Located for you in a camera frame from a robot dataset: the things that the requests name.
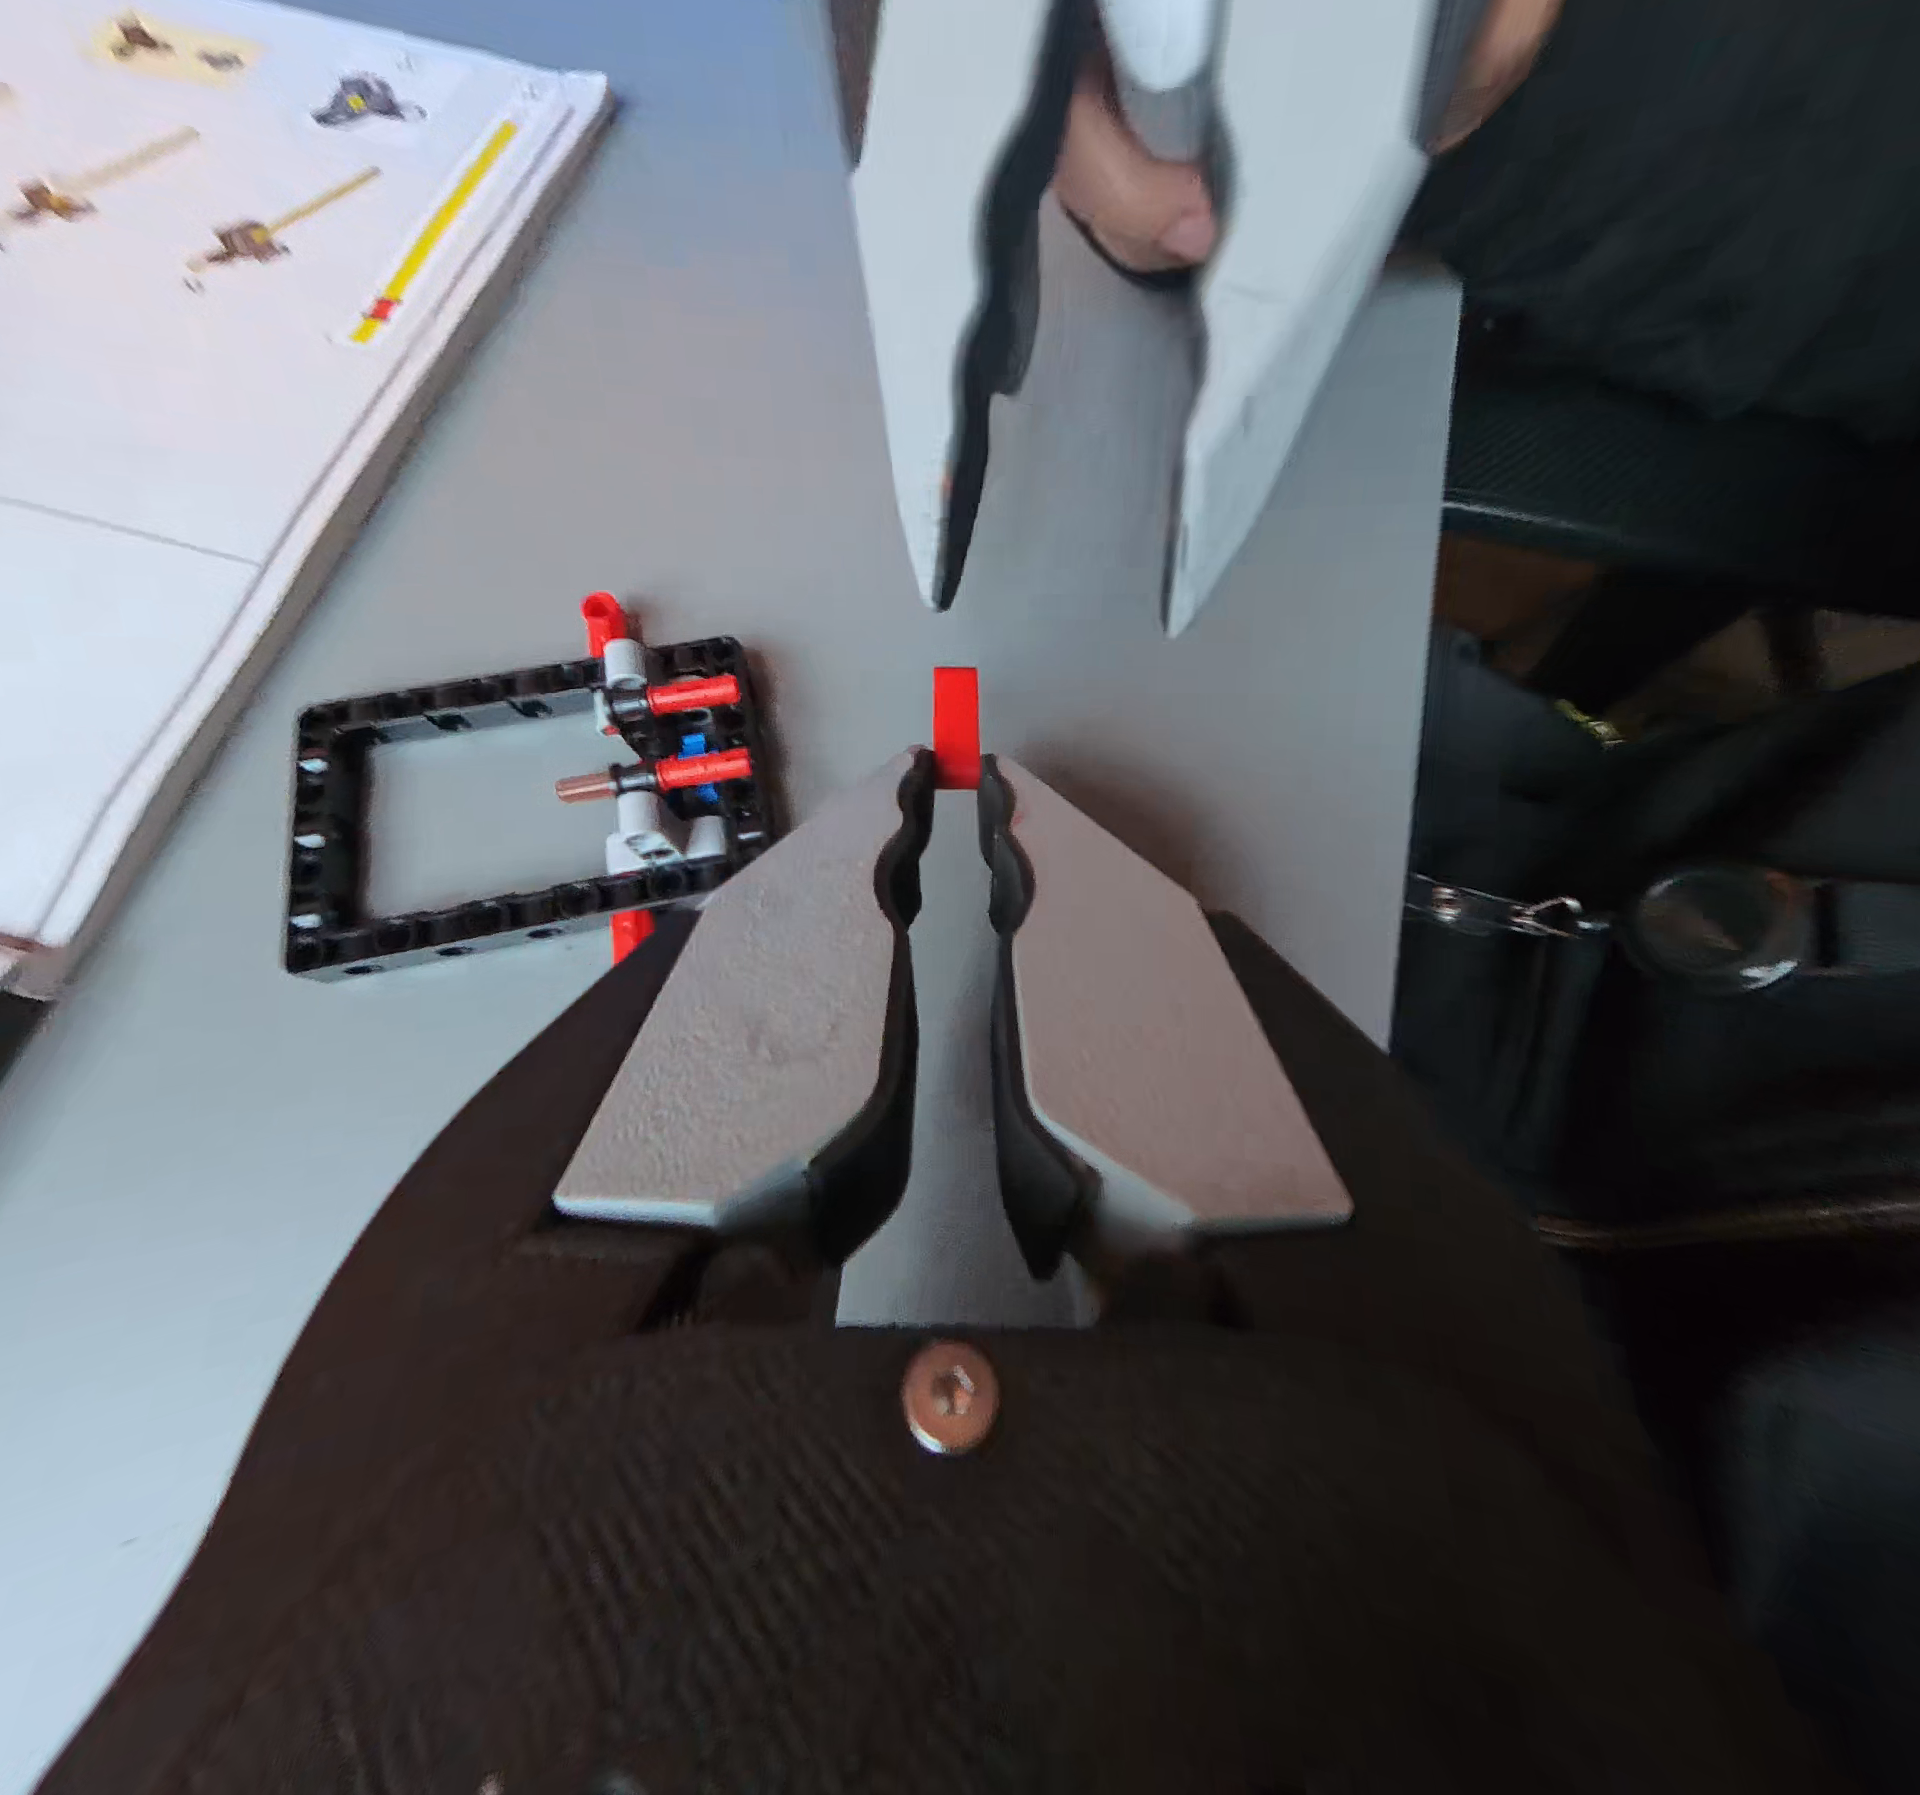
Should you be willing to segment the black zip jacket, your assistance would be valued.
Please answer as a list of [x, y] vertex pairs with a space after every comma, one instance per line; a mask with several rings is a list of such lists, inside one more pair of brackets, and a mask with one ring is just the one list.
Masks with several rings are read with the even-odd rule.
[[[1636, 1228], [1916, 1188], [1916, 666], [1608, 742], [1435, 627], [1390, 1044], [1529, 1211]], [[1822, 888], [1813, 965], [1695, 993], [1623, 949], [1662, 874]]]

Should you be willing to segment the person's right hand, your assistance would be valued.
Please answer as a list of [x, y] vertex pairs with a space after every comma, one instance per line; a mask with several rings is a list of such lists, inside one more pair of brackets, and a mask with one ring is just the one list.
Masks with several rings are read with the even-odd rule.
[[1091, 248], [1135, 278], [1197, 271], [1218, 243], [1203, 168], [1152, 155], [1100, 66], [1087, 68], [1072, 88], [1053, 197]]

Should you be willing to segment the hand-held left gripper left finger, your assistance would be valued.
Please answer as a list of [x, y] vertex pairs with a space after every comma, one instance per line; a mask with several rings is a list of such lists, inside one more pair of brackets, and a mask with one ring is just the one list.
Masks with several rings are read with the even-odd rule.
[[907, 1190], [934, 755], [907, 749], [714, 891], [551, 1203], [844, 1265]]

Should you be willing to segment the person's right forearm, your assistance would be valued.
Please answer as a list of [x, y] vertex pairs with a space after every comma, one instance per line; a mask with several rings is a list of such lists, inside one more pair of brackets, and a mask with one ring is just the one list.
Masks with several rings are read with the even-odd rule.
[[1914, 441], [1918, 0], [1562, 0], [1405, 243], [1541, 362]]

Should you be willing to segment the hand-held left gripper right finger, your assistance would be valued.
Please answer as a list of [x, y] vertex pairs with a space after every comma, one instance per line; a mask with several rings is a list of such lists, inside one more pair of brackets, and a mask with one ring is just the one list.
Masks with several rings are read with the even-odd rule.
[[995, 755], [981, 854], [1000, 1197], [1035, 1279], [1354, 1215], [1187, 888]]

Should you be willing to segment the black round badge reel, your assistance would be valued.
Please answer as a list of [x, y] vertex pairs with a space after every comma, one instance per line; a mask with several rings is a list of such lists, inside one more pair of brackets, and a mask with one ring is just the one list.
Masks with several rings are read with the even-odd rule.
[[1813, 965], [1820, 883], [1769, 866], [1693, 865], [1662, 874], [1623, 912], [1623, 949], [1650, 978], [1695, 993], [1776, 987]]

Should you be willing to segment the black lego frame assembly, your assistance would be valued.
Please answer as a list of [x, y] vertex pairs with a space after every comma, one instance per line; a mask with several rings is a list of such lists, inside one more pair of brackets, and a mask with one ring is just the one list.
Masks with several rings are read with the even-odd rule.
[[[625, 960], [660, 918], [696, 912], [780, 839], [776, 764], [741, 639], [654, 646], [611, 590], [586, 596], [581, 614], [582, 654], [303, 711], [286, 850], [288, 974], [360, 980], [590, 928], [607, 928], [612, 960]], [[586, 777], [557, 787], [562, 800], [611, 811], [601, 868], [378, 914], [378, 754], [551, 721], [584, 721], [609, 749]]]

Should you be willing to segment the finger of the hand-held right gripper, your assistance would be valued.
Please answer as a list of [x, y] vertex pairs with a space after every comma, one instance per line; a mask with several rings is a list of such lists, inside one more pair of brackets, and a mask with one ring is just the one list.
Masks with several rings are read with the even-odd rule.
[[936, 613], [974, 552], [995, 404], [1032, 362], [1075, 6], [874, 0], [852, 195], [901, 526]]
[[1164, 628], [1185, 633], [1260, 520], [1365, 307], [1426, 153], [1437, 0], [1215, 0], [1227, 164], [1200, 275]]

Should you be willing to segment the black office chair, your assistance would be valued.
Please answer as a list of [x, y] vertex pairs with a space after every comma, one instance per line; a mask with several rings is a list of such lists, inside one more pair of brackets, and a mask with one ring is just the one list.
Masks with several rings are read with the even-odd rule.
[[1458, 322], [1444, 527], [1859, 614], [1918, 614], [1916, 444], [1775, 414], [1702, 417]]

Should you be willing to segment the white lego instruction booklet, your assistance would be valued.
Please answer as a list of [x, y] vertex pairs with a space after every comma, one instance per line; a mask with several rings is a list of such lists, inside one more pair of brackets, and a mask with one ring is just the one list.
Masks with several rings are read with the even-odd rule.
[[3, 0], [3, 953], [52, 1003], [611, 124], [268, 0]]

